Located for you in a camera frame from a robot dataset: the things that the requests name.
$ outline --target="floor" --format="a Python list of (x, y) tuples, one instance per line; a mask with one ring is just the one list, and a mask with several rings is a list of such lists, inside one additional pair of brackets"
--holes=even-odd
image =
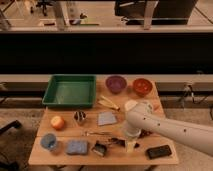
[[(124, 26), (125, 22), (121, 21), (121, 17), (114, 15), (114, 2), (106, 1), (78, 1), (76, 2), (78, 12), (84, 13), (88, 16), (87, 23), (96, 23), (100, 26)], [(19, 0), (15, 1), (13, 5), (6, 10), (5, 16), (9, 19), (11, 24), (16, 27), (43, 27), (44, 23), (54, 22), (54, 13), (52, 7), (47, 7), (48, 16), (42, 14), (41, 8), (35, 7), (34, 0)], [(30, 7), (33, 7), (34, 13), (30, 13)], [(213, 1), (212, 0), (198, 0), (196, 8), (194, 8), (189, 19), (188, 26), (209, 26), (213, 24)], [(64, 13), (66, 22), (68, 24), (67, 13)]]
[[(187, 122), (193, 122), (197, 124), (213, 126), (213, 121), (209, 115), (209, 109), (199, 106), (199, 108), (191, 108), (186, 106), (185, 109), (180, 107), (170, 108), (170, 101), (168, 97), (162, 97), (162, 103), (166, 116), (175, 120), (182, 120)], [(171, 101), (173, 107), (174, 102), (178, 104), (178, 98), (173, 98)], [(36, 135), (36, 131), (39, 126), (43, 108), (38, 108), (39, 105), (35, 101), (7, 99), (0, 107), (0, 124), (5, 125), (10, 121), (18, 119), (22, 122), (23, 127), (21, 130), (10, 129), (1, 136), (0, 139), (0, 152), (5, 154), (10, 162), (17, 161), (20, 164), (20, 170), (23, 171), (49, 171), (48, 167), (35, 167), (28, 166), (27, 161), (31, 152), (33, 141)], [(177, 153), (180, 159), (178, 165), (171, 166), (158, 166), (155, 171), (212, 171), (213, 170), (213, 158), (203, 153), (195, 151), (189, 147), (175, 143)], [(147, 168), (147, 166), (86, 166), (83, 171), (141, 171)], [(75, 171), (77, 167), (66, 167), (64, 171)]]

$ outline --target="block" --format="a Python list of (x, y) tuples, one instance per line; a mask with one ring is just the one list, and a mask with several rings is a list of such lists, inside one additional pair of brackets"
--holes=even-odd
[(86, 155), (88, 152), (88, 142), (84, 140), (70, 140), (67, 145), (68, 155)]

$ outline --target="purple bowl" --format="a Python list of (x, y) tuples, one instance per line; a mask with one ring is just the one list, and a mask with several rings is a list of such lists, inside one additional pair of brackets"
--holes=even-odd
[(114, 75), (114, 76), (108, 77), (106, 79), (105, 84), (106, 84), (107, 88), (109, 89), (109, 91), (111, 91), (114, 94), (118, 94), (124, 88), (126, 88), (127, 82), (126, 82), (125, 78), (118, 76), (118, 75)]

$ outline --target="wooden table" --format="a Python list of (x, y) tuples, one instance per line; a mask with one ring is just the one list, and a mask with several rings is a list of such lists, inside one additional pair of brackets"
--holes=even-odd
[[(121, 107), (119, 112), (113, 111), (116, 115), (118, 123), (114, 125), (98, 126), (97, 118), (100, 112), (112, 111), (107, 107), (100, 104), (94, 104), (92, 109), (86, 109), (84, 112), (87, 114), (86, 122), (83, 126), (78, 126), (74, 120), (74, 113), (76, 110), (73, 109), (49, 109), (46, 108), (43, 118), (41, 120), (37, 137), (32, 148), (32, 152), (29, 158), (30, 165), (162, 165), (162, 164), (178, 164), (177, 153), (173, 144), (173, 141), (162, 137), (157, 134), (152, 134), (148, 137), (138, 139), (140, 148), (134, 150), (133, 153), (126, 153), (125, 148), (113, 145), (108, 148), (105, 157), (100, 157), (91, 151), (96, 140), (107, 140), (110, 137), (107, 136), (83, 136), (84, 131), (107, 131), (112, 132), (115, 137), (122, 138), (121, 126), (125, 119), (124, 115), (124, 104), (127, 100), (135, 99), (140, 100), (141, 97), (137, 96), (132, 88), (132, 80), (128, 80), (128, 87), (121, 94), (111, 94), (104, 85), (104, 79), (97, 80), (97, 93), (96, 99), (99, 98), (100, 94), (113, 100), (117, 105)], [(155, 114), (160, 117), (165, 117), (161, 102), (158, 96), (158, 92), (155, 84), (153, 83), (152, 92), (144, 97), (144, 99), (150, 100), (155, 106)], [(50, 125), (50, 120), (55, 115), (61, 115), (66, 121), (66, 127), (61, 131), (54, 130)], [(43, 149), (40, 146), (41, 137), (47, 133), (54, 133), (60, 142), (60, 151), (52, 154), (49, 151)], [(84, 139), (89, 142), (88, 155), (86, 156), (69, 156), (65, 153), (66, 144), (68, 140), (72, 139)], [(166, 145), (168, 144), (172, 150), (172, 155), (168, 157), (162, 157), (154, 160), (148, 159), (145, 155), (145, 150), (150, 147)]]

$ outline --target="table leg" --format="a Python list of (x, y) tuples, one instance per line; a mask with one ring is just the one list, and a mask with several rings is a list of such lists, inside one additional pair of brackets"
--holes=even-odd
[(84, 165), (81, 165), (78, 169), (78, 171), (81, 171), (84, 168)]
[(62, 171), (61, 169), (63, 169), (64, 167), (66, 167), (65, 165), (63, 166), (57, 166), (57, 165), (51, 165), (49, 166), (53, 171)]
[(147, 169), (145, 169), (144, 171), (153, 171), (157, 166), (158, 165), (151, 165)]

